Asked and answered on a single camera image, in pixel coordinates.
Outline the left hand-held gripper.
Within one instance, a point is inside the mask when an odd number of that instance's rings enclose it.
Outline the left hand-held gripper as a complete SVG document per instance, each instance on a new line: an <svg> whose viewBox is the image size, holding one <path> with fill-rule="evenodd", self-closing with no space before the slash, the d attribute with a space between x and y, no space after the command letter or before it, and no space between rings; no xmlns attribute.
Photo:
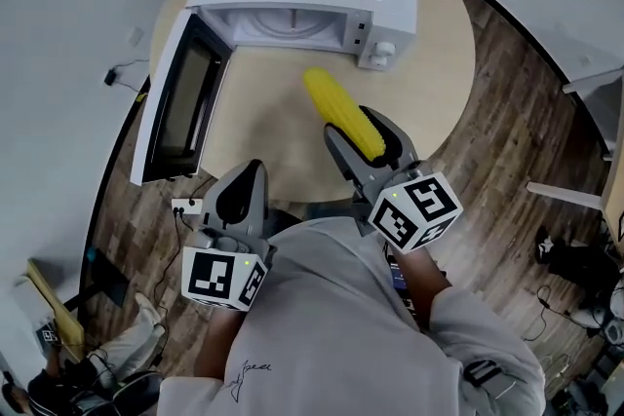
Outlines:
<svg viewBox="0 0 624 416"><path fill-rule="evenodd" d="M268 204L267 170L253 159L223 175L203 199L203 219L182 251L181 295L247 312L276 247L260 238Z"/></svg>

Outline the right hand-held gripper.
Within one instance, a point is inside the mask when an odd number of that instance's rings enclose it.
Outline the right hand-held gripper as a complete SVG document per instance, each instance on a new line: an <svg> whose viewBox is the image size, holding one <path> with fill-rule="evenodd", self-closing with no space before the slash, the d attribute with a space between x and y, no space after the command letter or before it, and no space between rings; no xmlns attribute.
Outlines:
<svg viewBox="0 0 624 416"><path fill-rule="evenodd" d="M360 109L384 140L381 156L366 159L335 125L326 124L323 136L342 176L360 190L354 206L363 231L378 233L401 253L436 241L463 212L447 178L416 161L411 139L387 116ZM386 173L386 167L399 170Z"/></svg>

